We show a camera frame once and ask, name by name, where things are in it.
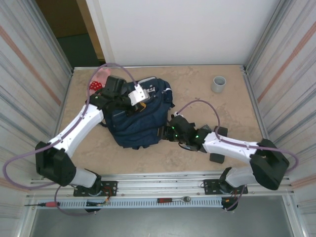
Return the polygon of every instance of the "beige tabletop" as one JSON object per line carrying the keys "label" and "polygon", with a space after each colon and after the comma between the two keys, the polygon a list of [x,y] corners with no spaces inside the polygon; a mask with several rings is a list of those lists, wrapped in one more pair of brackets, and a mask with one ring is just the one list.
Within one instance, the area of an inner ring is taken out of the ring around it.
{"label": "beige tabletop", "polygon": [[[249,95],[238,65],[180,66],[128,68],[136,80],[150,76],[168,81],[173,90],[176,105],[170,114],[188,102],[203,99],[218,111],[221,125],[228,128],[228,136],[245,141],[260,141],[261,133]],[[74,72],[61,129],[73,120],[86,100],[86,84],[93,70]],[[121,69],[112,69],[112,75],[130,81]],[[211,91],[215,76],[227,80],[220,94]],[[203,103],[187,107],[183,113],[189,122],[197,127],[208,124],[212,129],[217,125],[213,111]],[[241,161],[226,157],[223,164],[209,161],[209,154],[185,151],[177,143],[160,141],[149,148],[133,150],[120,147],[107,128],[95,126],[76,149],[72,160],[81,168],[98,174],[152,173],[173,171],[223,170],[229,166],[243,166]]]}

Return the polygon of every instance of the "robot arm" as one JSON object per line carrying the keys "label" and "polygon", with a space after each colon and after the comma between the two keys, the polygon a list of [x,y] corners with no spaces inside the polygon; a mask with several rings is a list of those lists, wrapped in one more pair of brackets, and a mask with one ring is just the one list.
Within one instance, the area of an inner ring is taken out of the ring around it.
{"label": "robot arm", "polygon": [[239,159],[248,166],[242,168],[227,168],[219,182],[225,193],[230,193],[241,185],[259,183],[270,190],[277,190],[289,166],[289,161],[280,152],[260,150],[260,147],[276,148],[267,139],[260,143],[245,142],[232,138],[226,141],[241,144],[246,147],[231,145],[222,142],[215,132],[206,129],[195,129],[181,115],[177,115],[169,122],[170,126],[164,127],[160,132],[162,139],[183,143],[191,151],[215,153]]}
{"label": "robot arm", "polygon": [[142,102],[149,99],[147,91],[137,85],[135,90],[121,95],[122,86],[125,83],[126,81],[123,79],[108,77],[105,87],[90,96],[89,104],[83,106],[80,113],[61,133],[48,143],[39,142],[37,144],[36,149],[40,149],[48,144],[60,141],[54,147],[36,154],[38,174],[61,186],[79,185],[85,187],[88,193],[92,195],[99,193],[101,176],[89,170],[75,167],[71,157],[81,141],[93,127],[103,120],[107,113],[122,109],[131,115],[144,109],[146,105]]}
{"label": "robot arm", "polygon": [[[89,105],[84,105],[77,117],[48,144],[60,141],[54,147],[36,154],[37,173],[60,184],[79,185],[86,191],[96,195],[101,190],[101,176],[89,170],[77,168],[71,161],[77,146],[99,124],[107,113],[113,110],[125,110],[128,115],[145,108],[143,101],[149,98],[146,90],[140,85],[128,94],[121,95],[123,79],[108,77],[105,88],[90,96]],[[215,132],[206,129],[195,129],[184,117],[177,115],[169,122],[170,126],[159,129],[162,139],[185,144],[192,151],[215,153],[239,159],[248,166],[242,168],[227,168],[219,179],[223,193],[231,193],[241,185],[259,183],[271,190],[278,189],[280,182],[289,166],[288,160],[280,152],[262,151],[253,147],[273,147],[275,145],[266,139],[260,143],[245,142],[232,138],[225,140],[244,145],[239,147],[222,142]],[[36,149],[47,146],[39,142]]]}

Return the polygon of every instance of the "wire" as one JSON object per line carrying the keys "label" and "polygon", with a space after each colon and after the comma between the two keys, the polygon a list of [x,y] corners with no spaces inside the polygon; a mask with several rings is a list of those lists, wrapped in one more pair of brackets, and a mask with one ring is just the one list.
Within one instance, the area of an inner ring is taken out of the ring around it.
{"label": "wire", "polygon": [[110,187],[103,187],[103,192],[108,196],[108,201],[110,201],[110,197],[112,197],[112,190]]}
{"label": "wire", "polygon": [[[137,86],[137,82],[135,81],[135,79],[134,79],[134,77],[132,76],[132,74],[131,74],[126,68],[124,68],[123,66],[121,66],[121,65],[119,65],[119,64],[116,64],[116,63],[105,63],[105,64],[101,65],[100,67],[98,67],[98,68],[93,72],[92,76],[91,76],[90,79],[89,79],[89,82],[88,82],[88,85],[87,85],[87,89],[86,89],[86,90],[87,90],[87,100],[86,100],[86,105],[87,105],[87,106],[84,108],[84,110],[83,110],[83,112],[82,112],[83,115],[86,113],[86,111],[88,110],[88,107],[89,107],[89,102],[90,102],[90,96],[89,96],[89,95],[90,95],[90,93],[89,93],[89,92],[90,92],[90,89],[89,89],[89,86],[90,86],[90,82],[92,81],[92,78],[94,77],[94,75],[96,75],[96,73],[97,73],[101,68],[103,68],[103,67],[108,67],[108,66],[114,66],[114,67],[120,67],[120,68],[122,68],[122,69],[129,75],[129,77],[132,79],[132,81],[134,82],[135,86]],[[15,186],[17,186],[17,187],[19,187],[19,188],[21,188],[21,189],[28,189],[28,190],[40,189],[40,188],[44,188],[44,187],[53,185],[54,182],[51,182],[51,183],[48,183],[48,184],[43,184],[43,185],[38,185],[38,186],[25,186],[25,185],[21,185],[21,184],[19,184],[19,183],[16,183],[16,182],[14,182],[14,181],[9,177],[9,175],[8,175],[8,173],[7,173],[7,170],[6,170],[6,169],[7,169],[7,166],[8,166],[11,162],[14,162],[14,161],[16,161],[16,160],[18,160],[18,159],[22,159],[22,158],[24,158],[24,157],[28,157],[28,156],[35,155],[35,154],[40,153],[40,152],[44,152],[44,151],[46,151],[46,150],[48,150],[48,149],[50,149],[50,148],[56,146],[59,142],[61,142],[65,137],[67,137],[67,136],[77,127],[77,125],[80,123],[80,121],[82,120],[82,118],[83,118],[83,117],[80,117],[80,118],[75,122],[75,124],[61,137],[60,140],[58,140],[58,141],[56,141],[56,142],[54,142],[54,143],[52,143],[52,144],[49,144],[49,145],[47,145],[46,147],[43,147],[43,148],[37,149],[37,150],[32,151],[32,152],[28,152],[28,153],[25,153],[25,154],[22,154],[22,155],[15,156],[15,157],[12,157],[12,158],[10,158],[9,160],[7,160],[7,161],[4,163],[3,167],[2,167],[2,171],[3,171],[3,175],[4,175],[5,179],[6,179],[9,183],[11,183],[11,184],[13,184],[13,185],[15,185]]]}
{"label": "wire", "polygon": [[242,187],[242,190],[241,190],[240,195],[239,195],[239,197],[237,198],[237,200],[236,200],[230,207],[225,208],[226,211],[229,211],[230,209],[232,209],[232,208],[239,202],[239,200],[241,199],[241,196],[242,196],[242,194],[243,194],[243,191],[245,190],[245,187],[246,187],[246,185],[244,185],[244,186]]}
{"label": "wire", "polygon": [[232,192],[232,195],[229,198],[231,198],[233,195],[234,195],[234,192]]}
{"label": "wire", "polygon": [[292,171],[293,169],[295,169],[295,168],[298,166],[298,164],[299,164],[298,157],[297,157],[294,153],[292,153],[292,152],[290,152],[290,151],[288,151],[288,150],[283,150],[283,149],[278,149],[278,148],[272,148],[272,147],[248,146],[248,145],[244,145],[244,144],[240,144],[240,143],[236,143],[236,142],[227,141],[227,140],[221,138],[221,137],[219,136],[219,134],[218,134],[218,129],[219,129],[219,127],[221,126],[221,121],[220,121],[220,119],[219,119],[219,115],[218,115],[216,109],[214,108],[214,106],[212,106],[210,103],[208,103],[208,102],[205,101],[205,100],[199,100],[199,99],[198,99],[198,100],[193,100],[193,101],[189,102],[188,104],[186,104],[185,106],[183,106],[183,107],[178,111],[178,114],[181,113],[181,112],[182,112],[186,107],[188,107],[190,104],[195,103],[195,102],[203,102],[203,103],[206,103],[206,104],[207,104],[208,106],[210,106],[211,109],[214,111],[214,113],[215,113],[215,115],[216,115],[216,117],[217,117],[217,121],[218,121],[218,125],[217,125],[217,127],[216,127],[216,129],[215,129],[215,135],[216,135],[217,139],[220,140],[221,142],[225,142],[225,143],[227,143],[227,144],[234,145],[234,146],[238,146],[238,147],[244,147],[244,148],[247,148],[247,149],[251,148],[251,149],[256,149],[256,150],[266,150],[266,151],[287,153],[287,154],[291,155],[291,156],[295,159],[294,165],[293,165],[291,168],[289,168],[289,169],[287,170],[287,172]]}
{"label": "wire", "polygon": [[55,192],[55,195],[54,195],[54,202],[56,204],[56,207],[57,209],[62,212],[63,214],[67,215],[67,216],[88,216],[88,215],[92,215],[92,214],[96,214],[96,211],[94,212],[87,212],[87,213],[71,213],[71,212],[67,212],[63,209],[60,208],[59,205],[57,205],[57,194],[58,194],[58,191],[60,190],[61,186],[59,186]]}

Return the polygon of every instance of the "navy backpack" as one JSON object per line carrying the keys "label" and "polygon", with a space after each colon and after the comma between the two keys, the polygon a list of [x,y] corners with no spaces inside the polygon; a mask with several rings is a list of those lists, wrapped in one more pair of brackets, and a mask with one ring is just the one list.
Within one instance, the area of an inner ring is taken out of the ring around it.
{"label": "navy backpack", "polygon": [[[158,136],[158,129],[167,124],[168,111],[174,107],[168,82],[150,77],[138,83],[150,95],[150,99],[144,102],[146,108],[131,116],[127,116],[125,111],[116,110],[104,117],[106,125],[103,124],[120,146],[136,150],[159,142],[161,138]],[[134,89],[132,82],[126,83],[125,86]]]}

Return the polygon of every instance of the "red handle screwdriver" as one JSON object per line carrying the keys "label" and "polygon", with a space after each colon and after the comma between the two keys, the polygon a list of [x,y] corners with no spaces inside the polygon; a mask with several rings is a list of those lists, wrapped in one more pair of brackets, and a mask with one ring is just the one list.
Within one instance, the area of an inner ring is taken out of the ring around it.
{"label": "red handle screwdriver", "polygon": [[31,205],[24,205],[24,206],[46,206],[46,207],[56,207],[56,203],[54,201],[39,203],[39,204],[31,204]]}

